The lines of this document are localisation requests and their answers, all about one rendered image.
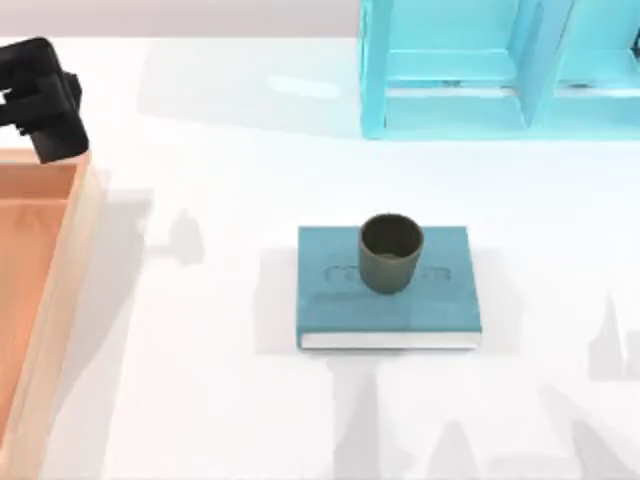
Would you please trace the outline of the teal book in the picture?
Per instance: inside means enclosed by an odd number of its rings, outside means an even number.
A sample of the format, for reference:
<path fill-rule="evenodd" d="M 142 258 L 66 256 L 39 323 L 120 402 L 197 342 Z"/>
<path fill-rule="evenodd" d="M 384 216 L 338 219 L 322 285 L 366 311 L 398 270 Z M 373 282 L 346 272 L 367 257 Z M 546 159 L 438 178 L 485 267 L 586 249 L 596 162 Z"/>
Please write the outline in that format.
<path fill-rule="evenodd" d="M 302 350 L 477 348 L 482 321 L 466 228 L 426 227 L 409 285 L 378 294 L 360 278 L 356 226 L 298 232 L 297 344 Z"/>

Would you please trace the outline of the light blue rack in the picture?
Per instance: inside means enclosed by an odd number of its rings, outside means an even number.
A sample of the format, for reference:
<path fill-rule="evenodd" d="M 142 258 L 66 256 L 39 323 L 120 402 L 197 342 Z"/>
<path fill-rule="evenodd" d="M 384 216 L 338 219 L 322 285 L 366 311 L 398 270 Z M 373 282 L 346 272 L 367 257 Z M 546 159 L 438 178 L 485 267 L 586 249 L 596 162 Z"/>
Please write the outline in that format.
<path fill-rule="evenodd" d="M 640 0 L 360 0 L 360 126 L 640 140 Z"/>

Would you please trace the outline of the olive green cup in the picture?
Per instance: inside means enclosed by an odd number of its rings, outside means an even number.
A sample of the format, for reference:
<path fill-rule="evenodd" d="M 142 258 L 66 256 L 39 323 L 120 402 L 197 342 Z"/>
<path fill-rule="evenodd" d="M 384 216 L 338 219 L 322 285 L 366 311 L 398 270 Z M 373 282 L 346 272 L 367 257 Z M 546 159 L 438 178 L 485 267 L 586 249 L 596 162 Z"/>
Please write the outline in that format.
<path fill-rule="evenodd" d="M 370 217 L 359 230 L 362 282 L 379 294 L 402 291 L 411 282 L 424 242 L 422 228 L 405 215 L 381 213 Z"/>

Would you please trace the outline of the salmon shallow box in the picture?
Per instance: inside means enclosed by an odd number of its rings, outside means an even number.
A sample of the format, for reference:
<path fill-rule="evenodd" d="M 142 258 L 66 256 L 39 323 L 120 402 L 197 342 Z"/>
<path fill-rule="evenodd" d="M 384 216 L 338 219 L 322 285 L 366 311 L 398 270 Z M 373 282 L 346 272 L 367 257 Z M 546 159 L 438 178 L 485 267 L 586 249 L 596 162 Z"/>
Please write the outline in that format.
<path fill-rule="evenodd" d="M 0 147 L 0 480 L 38 480 L 102 192 L 90 153 Z"/>

